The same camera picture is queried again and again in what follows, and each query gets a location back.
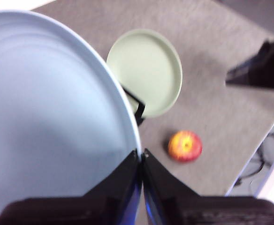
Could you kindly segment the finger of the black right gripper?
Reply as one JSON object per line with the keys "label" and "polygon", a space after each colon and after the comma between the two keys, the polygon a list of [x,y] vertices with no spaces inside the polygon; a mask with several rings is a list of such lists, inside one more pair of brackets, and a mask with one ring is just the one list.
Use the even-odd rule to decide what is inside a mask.
{"label": "finger of the black right gripper", "polygon": [[225,84],[274,89],[274,42],[264,42],[256,55],[228,71]]}

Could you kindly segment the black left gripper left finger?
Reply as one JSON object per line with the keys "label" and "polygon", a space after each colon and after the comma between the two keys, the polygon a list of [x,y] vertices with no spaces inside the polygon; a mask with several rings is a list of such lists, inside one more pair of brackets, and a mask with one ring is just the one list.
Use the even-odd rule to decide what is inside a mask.
{"label": "black left gripper left finger", "polygon": [[140,196],[140,158],[133,150],[105,179],[82,196],[27,198],[8,204],[0,225],[118,225]]}

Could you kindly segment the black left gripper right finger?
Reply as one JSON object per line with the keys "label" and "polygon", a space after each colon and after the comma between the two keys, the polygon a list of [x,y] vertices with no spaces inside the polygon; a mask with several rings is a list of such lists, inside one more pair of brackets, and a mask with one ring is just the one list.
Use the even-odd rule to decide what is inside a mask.
{"label": "black left gripper right finger", "polygon": [[200,196],[148,150],[142,154],[147,204],[163,225],[274,225],[274,204],[250,196]]}

